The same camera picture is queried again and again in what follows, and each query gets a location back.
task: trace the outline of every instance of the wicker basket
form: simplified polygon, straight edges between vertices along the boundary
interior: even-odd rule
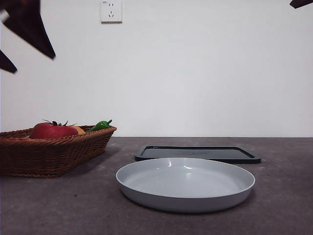
[[[80,126],[88,130],[92,126]],[[32,128],[0,133],[0,175],[55,178],[103,153],[116,127],[57,139],[29,139]]]

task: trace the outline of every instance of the gray countertop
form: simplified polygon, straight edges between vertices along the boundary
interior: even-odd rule
[[[127,199],[115,173],[143,145],[239,146],[256,184],[218,212],[157,211]],[[2,235],[311,235],[313,138],[111,138],[107,151],[55,179],[1,177]]]

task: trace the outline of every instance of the green pepper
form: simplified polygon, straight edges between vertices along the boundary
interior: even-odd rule
[[[111,121],[112,119],[110,121],[100,121],[95,126],[90,128],[87,132],[98,131],[98,130],[109,128]]]

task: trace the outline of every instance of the black tray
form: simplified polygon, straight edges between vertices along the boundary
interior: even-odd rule
[[[154,158],[201,158],[224,163],[251,164],[260,163],[261,158],[248,153],[239,147],[186,147],[186,146],[143,146],[135,160]]]

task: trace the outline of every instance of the white plate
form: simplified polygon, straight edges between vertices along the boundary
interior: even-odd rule
[[[147,207],[171,212],[212,212],[243,202],[255,183],[238,166],[196,158],[159,158],[120,168],[122,192]]]

